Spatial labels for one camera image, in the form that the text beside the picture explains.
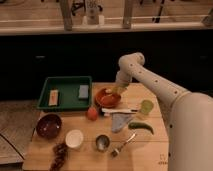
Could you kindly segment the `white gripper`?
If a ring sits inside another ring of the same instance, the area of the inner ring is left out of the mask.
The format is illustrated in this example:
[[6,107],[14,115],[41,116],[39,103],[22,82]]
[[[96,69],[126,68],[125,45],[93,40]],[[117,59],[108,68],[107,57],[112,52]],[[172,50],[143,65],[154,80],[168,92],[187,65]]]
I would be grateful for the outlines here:
[[129,76],[124,71],[119,70],[116,74],[116,80],[115,80],[115,83],[117,86],[113,87],[112,92],[116,94],[120,94],[120,93],[122,94],[123,92],[127,90],[126,87],[128,87],[131,82],[132,82],[132,77]]

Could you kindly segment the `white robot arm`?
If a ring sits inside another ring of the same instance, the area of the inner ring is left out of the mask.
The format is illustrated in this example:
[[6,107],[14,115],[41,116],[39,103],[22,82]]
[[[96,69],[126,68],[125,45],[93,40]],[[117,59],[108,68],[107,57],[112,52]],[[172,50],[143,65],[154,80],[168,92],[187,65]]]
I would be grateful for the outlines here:
[[213,98],[147,70],[144,63],[140,52],[120,57],[116,85],[128,86],[135,78],[170,108],[168,171],[213,171]]

